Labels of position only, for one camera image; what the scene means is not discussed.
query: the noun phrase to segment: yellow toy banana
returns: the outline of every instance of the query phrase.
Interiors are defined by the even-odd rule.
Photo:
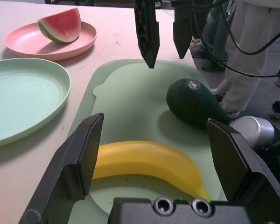
[[[195,163],[160,143],[124,141],[100,146],[93,179],[124,174],[154,176],[193,197],[210,199]]]

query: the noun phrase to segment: green toy avocado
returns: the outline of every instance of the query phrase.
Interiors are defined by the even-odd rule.
[[[171,112],[185,123],[206,129],[209,118],[229,124],[230,118],[217,99],[200,82],[181,79],[170,85],[166,101]]]

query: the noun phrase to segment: screw hole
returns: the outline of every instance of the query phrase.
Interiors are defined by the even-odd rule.
[[[196,204],[196,207],[197,207],[197,210],[200,211],[201,213],[207,213],[209,211],[209,207],[204,202],[198,202]]]
[[[153,204],[154,211],[160,216],[169,216],[173,213],[174,206],[167,198],[159,198]]]
[[[158,202],[158,209],[160,209],[161,211],[168,211],[170,208],[170,204],[165,201],[165,200],[160,200]]]
[[[213,213],[211,205],[201,198],[197,198],[192,202],[192,208],[201,217],[210,217]]]

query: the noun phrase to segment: watermelon rind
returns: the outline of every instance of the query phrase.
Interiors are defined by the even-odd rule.
[[[55,37],[54,35],[52,35],[47,29],[46,27],[43,25],[42,21],[38,20],[38,26],[39,26],[39,29],[41,30],[41,33],[49,38],[50,40],[52,41],[55,41],[55,42],[60,42],[60,43],[70,43],[70,42],[73,42],[73,41],[65,41],[65,40],[60,40],[58,39],[57,37]]]

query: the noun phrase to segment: white table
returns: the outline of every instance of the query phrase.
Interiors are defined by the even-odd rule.
[[[73,6],[0,1],[0,60],[17,57],[4,44],[4,38],[10,31],[69,8]],[[79,11],[81,19],[97,29],[98,38],[92,50],[59,62],[69,71],[72,79],[65,109],[34,134],[0,147],[0,224],[19,222],[53,154],[67,138],[94,71],[112,60],[141,58],[133,9],[79,7]],[[158,59],[195,67],[190,52],[183,60],[178,58],[173,43],[174,18],[161,10],[157,10],[156,15],[161,37]]]

